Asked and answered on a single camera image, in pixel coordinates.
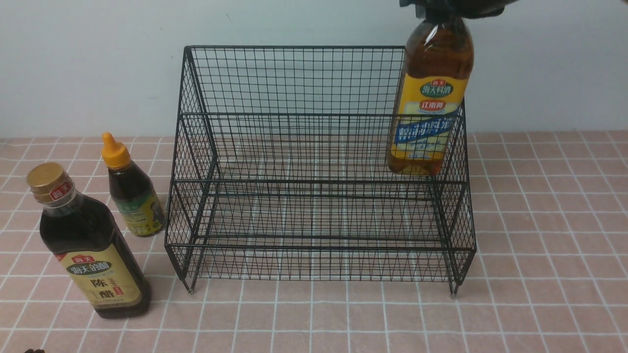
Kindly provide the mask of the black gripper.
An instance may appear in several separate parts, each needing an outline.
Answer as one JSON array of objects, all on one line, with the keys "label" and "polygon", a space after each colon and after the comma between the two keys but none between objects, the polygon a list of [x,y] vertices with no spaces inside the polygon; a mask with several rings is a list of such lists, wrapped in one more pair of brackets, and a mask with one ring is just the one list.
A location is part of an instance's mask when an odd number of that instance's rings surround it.
[{"label": "black gripper", "polygon": [[415,6],[417,18],[482,19],[502,14],[514,0],[400,0],[400,7]]}]

